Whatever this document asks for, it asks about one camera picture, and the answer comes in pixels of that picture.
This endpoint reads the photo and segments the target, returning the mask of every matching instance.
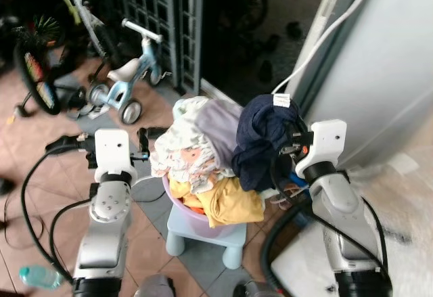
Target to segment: laundry basket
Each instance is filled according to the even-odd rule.
[[[173,202],[175,207],[182,212],[185,221],[189,223],[196,234],[202,237],[224,237],[235,229],[235,225],[224,225],[210,228],[209,220],[206,215],[198,214],[192,211],[188,207],[184,206],[179,199],[171,196],[170,183],[168,182],[167,176],[162,178],[162,183],[164,184],[164,188],[168,197]]]

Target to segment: bike seat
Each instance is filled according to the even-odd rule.
[[[115,82],[129,82],[134,77],[139,66],[139,59],[133,58],[119,69],[109,71],[107,77]]]

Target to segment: stool leg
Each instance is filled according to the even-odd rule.
[[[223,263],[229,269],[237,269],[242,264],[242,247],[240,248],[225,248],[223,254]]]
[[[171,256],[179,256],[185,249],[185,240],[183,237],[168,231],[165,249]]]

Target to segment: plastic bottle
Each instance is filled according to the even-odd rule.
[[[63,277],[47,267],[31,265],[20,269],[20,279],[30,287],[54,290],[62,284]]]

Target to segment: clothing tag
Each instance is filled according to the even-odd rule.
[[[273,105],[282,106],[283,108],[290,107],[290,94],[274,94]]]

